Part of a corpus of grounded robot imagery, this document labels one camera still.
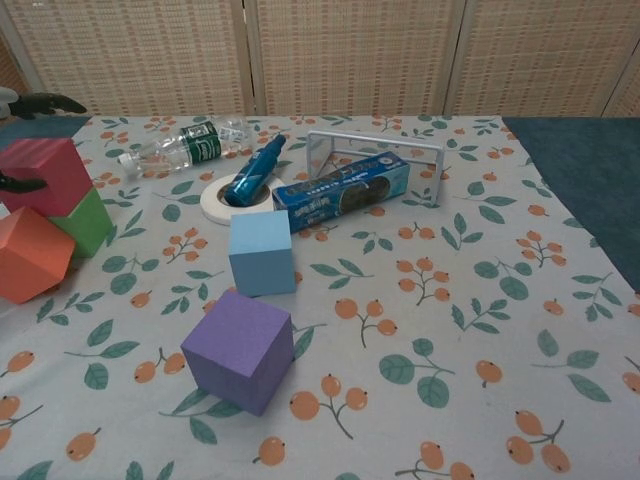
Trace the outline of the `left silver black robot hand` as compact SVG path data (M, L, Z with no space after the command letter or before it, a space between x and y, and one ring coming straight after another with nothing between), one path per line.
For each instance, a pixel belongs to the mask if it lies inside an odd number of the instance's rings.
M18 94L8 87L1 87L1 119L10 116L23 120L34 120L37 114L55 115L57 110L82 114L87 108L62 94L36 92ZM39 178L19 180L1 173L1 190L9 193L25 194L44 189L47 182Z

